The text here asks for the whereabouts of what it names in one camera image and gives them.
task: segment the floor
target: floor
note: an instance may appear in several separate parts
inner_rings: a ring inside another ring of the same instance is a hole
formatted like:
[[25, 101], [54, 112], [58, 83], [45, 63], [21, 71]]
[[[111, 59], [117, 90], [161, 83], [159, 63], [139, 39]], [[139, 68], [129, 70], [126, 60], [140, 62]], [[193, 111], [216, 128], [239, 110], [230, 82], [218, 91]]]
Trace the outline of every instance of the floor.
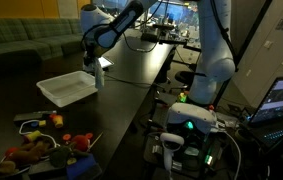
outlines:
[[[195, 63], [198, 57], [198, 53], [178, 47], [178, 52], [181, 55], [178, 56], [176, 53], [174, 59], [178, 61], [185, 61], [187, 63]], [[188, 70], [185, 65], [172, 63], [171, 70], [168, 72], [168, 77], [171, 79], [171, 84], [164, 84], [167, 92], [170, 87], [180, 86], [181, 83], [174, 79], [176, 72], [181, 70]], [[173, 91], [173, 95], [177, 95], [180, 91]], [[147, 98], [144, 100], [142, 106], [139, 109], [138, 114], [134, 118], [134, 124], [137, 126], [137, 132], [127, 131], [124, 138], [121, 141], [107, 171], [104, 173], [103, 179], [120, 179], [120, 180], [132, 180], [141, 179], [144, 161], [142, 152], [143, 143], [143, 132], [145, 130], [144, 124], [149, 118], [148, 113], [152, 107], [153, 92], [149, 92]], [[240, 108], [248, 105], [247, 101], [235, 85], [230, 82], [227, 87], [222, 99], [219, 102], [218, 108], [223, 110], [229, 110], [228, 104], [238, 106]], [[157, 169], [153, 179], [167, 179], [167, 174], [162, 169]], [[182, 177], [174, 177], [175, 179], [186, 179]]]

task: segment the green light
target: green light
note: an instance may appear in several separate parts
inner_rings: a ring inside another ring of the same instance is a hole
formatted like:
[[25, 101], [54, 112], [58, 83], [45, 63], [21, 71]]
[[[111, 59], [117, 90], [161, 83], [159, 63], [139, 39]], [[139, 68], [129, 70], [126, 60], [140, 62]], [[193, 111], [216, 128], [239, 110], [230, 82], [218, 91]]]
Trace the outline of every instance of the green light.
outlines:
[[186, 126], [187, 126], [187, 128], [189, 128], [189, 129], [193, 129], [193, 124], [192, 124], [192, 122], [187, 122]]

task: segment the box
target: box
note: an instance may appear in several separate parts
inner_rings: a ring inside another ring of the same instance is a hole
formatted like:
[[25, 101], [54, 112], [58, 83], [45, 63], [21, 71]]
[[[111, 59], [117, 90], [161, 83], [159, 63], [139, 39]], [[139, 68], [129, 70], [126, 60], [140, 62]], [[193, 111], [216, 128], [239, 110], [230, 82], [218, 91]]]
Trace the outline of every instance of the box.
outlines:
[[95, 78], [83, 71], [57, 76], [37, 83], [42, 94], [58, 107], [64, 107], [97, 92]]

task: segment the desk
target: desk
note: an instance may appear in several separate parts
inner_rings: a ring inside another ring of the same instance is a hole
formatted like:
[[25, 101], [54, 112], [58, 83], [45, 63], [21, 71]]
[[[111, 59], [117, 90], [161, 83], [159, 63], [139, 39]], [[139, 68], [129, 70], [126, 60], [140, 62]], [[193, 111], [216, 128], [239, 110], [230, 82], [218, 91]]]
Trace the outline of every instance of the desk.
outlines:
[[[128, 38], [134, 48], [150, 49], [153, 44]], [[157, 45], [150, 53], [134, 52], [120, 41], [105, 57], [114, 62], [106, 74], [119, 79], [152, 84], [172, 46]], [[150, 86], [143, 88], [118, 81], [106, 81], [105, 87], [76, 103], [58, 108], [36, 87], [38, 81], [82, 69], [82, 53], [44, 61], [17, 76], [0, 78], [0, 160], [4, 152], [20, 146], [22, 138], [19, 128], [13, 124], [16, 114], [41, 110], [58, 110], [64, 115], [63, 129], [49, 129], [56, 141], [62, 135], [101, 132], [103, 136], [92, 148], [97, 162], [103, 170], [109, 164], [115, 150], [143, 102]]]

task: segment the white plastic tray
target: white plastic tray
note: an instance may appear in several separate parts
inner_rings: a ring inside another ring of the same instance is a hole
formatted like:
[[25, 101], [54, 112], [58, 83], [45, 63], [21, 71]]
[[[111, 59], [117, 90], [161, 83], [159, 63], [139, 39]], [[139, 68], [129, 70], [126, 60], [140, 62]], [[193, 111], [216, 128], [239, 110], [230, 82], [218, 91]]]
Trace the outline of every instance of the white plastic tray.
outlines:
[[98, 91], [95, 78], [83, 71], [57, 76], [37, 83], [42, 94], [58, 107], [64, 107]]

